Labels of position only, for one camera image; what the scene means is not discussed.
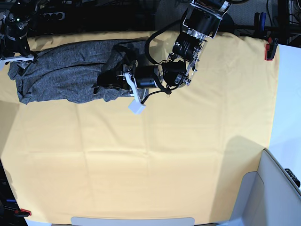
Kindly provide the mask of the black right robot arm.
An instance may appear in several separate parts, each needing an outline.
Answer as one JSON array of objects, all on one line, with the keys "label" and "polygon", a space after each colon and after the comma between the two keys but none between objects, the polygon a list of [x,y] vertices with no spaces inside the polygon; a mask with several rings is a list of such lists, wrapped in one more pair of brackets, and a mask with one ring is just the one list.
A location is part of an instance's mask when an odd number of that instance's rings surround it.
[{"label": "black right robot arm", "polygon": [[39,0],[2,0],[0,2],[0,67],[16,63],[21,74],[36,62],[27,39],[30,20],[38,12]]}]

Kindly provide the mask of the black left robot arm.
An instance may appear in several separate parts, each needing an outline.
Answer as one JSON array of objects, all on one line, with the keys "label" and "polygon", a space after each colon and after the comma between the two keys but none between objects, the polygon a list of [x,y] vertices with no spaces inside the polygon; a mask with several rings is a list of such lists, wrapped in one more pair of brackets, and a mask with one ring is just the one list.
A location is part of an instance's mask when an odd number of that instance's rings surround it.
[{"label": "black left robot arm", "polygon": [[[126,43],[113,46],[113,53],[122,60],[113,69],[101,73],[94,92],[100,88],[126,90],[160,89],[170,94],[182,85],[190,85],[206,39],[214,38],[224,15],[232,5],[230,0],[192,0],[182,18],[153,33],[144,46],[144,54],[151,65],[139,65],[138,53]],[[180,24],[180,33],[167,59],[157,62],[150,55],[150,43],[172,26]]]}]

